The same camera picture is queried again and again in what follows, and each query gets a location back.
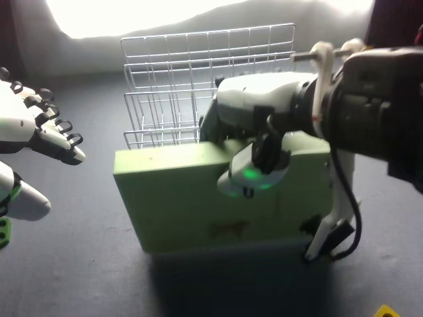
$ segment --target robotic hand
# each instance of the robotic hand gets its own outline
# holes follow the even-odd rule
[[[334,201],[326,217],[301,227],[313,235],[304,253],[307,262],[330,254],[352,234],[353,217],[351,247],[331,259],[345,258],[360,241],[361,215],[351,190],[354,153],[386,160],[389,175],[423,192],[423,50],[363,48],[358,39],[338,50],[318,42],[310,53],[293,56],[294,61],[310,60],[318,75],[268,73],[219,81],[200,120],[201,141],[256,137],[217,180],[218,190],[227,195],[235,191],[252,197],[284,177],[289,153],[281,140],[286,132],[302,130],[329,142]],[[336,57],[344,64],[332,75]]]
[[[36,94],[20,82],[8,83],[9,72],[0,69],[0,153],[17,153],[24,147],[58,159],[66,164],[78,165],[85,154],[77,147],[83,138],[70,134],[70,122],[57,120],[58,109],[48,102],[52,93],[41,89]],[[69,127],[62,128],[62,123]],[[14,216],[27,220],[42,218],[51,209],[49,200],[39,191],[25,183],[12,168],[0,161],[0,217],[11,207],[17,212]],[[30,210],[31,213],[19,214]]]

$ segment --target wire basket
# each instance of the wire basket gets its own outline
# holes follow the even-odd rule
[[[287,71],[293,23],[122,38],[129,149],[198,142],[216,77]]]

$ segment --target dark curtain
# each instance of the dark curtain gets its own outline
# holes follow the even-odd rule
[[[0,67],[9,70],[9,81],[21,81],[26,78],[26,71],[19,53],[12,1],[0,0]]]
[[[375,48],[411,46],[423,24],[423,0],[375,0],[366,44]]]

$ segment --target gray wall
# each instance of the gray wall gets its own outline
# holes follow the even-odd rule
[[[220,7],[181,23],[128,35],[294,22],[297,25],[295,50],[300,52],[310,50],[318,40],[339,46],[353,37],[363,38],[372,7],[368,5],[370,1],[358,1],[362,6],[348,13],[339,9],[351,5],[345,0],[250,0]],[[13,4],[21,55],[32,78],[122,69],[121,36],[74,40],[59,30],[44,0],[14,0]]]

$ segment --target green domino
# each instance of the green domino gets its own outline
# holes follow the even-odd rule
[[[11,240],[12,223],[8,218],[0,218],[0,249],[9,244]]]

